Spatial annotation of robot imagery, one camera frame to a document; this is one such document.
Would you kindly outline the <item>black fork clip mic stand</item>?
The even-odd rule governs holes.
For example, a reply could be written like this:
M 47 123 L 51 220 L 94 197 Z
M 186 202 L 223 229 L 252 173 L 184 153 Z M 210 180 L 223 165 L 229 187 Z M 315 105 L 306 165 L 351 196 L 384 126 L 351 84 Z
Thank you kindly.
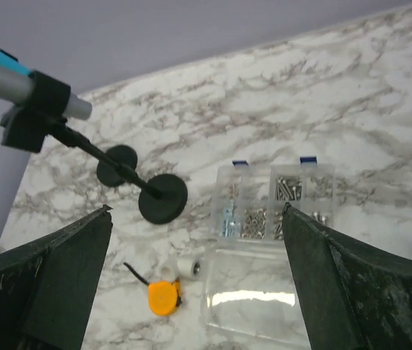
M 136 169 L 138 163 L 138 156 L 136 151 L 127 145 L 117 145 L 106 150 L 105 154 L 114 161 Z M 107 164 L 99 161 L 96 167 L 96 176 L 102 185 L 106 187 L 118 187 L 125 184 L 116 171 Z

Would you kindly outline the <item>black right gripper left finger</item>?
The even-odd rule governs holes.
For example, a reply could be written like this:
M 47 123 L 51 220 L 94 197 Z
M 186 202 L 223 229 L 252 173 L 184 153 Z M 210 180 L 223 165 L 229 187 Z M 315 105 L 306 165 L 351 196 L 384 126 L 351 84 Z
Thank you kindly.
M 112 234 L 107 205 L 0 254 L 0 349 L 80 349 Z

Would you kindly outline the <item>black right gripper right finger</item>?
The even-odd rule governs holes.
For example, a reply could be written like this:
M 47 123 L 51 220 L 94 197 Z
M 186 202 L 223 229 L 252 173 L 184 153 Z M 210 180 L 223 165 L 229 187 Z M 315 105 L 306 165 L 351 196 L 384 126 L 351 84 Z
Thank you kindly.
M 284 244 L 313 349 L 412 349 L 412 260 L 282 209 Z

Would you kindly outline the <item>black ring clip mic stand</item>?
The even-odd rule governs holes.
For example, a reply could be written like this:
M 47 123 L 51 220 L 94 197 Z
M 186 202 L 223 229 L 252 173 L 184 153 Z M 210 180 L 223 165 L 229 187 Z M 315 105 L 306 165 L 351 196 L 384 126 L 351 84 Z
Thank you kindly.
M 31 96 L 23 103 L 14 104 L 2 116 L 2 145 L 38 153 L 45 137 L 51 135 L 65 146 L 79 148 L 107 164 L 125 182 L 140 188 L 139 211 L 146 221 L 164 225 L 183 212 L 188 198 L 183 179 L 174 174 L 160 174 L 144 181 L 131 167 L 114 161 L 84 135 L 66 125 L 63 99 L 69 97 L 69 85 L 39 71 L 32 71 L 28 76 L 33 82 Z

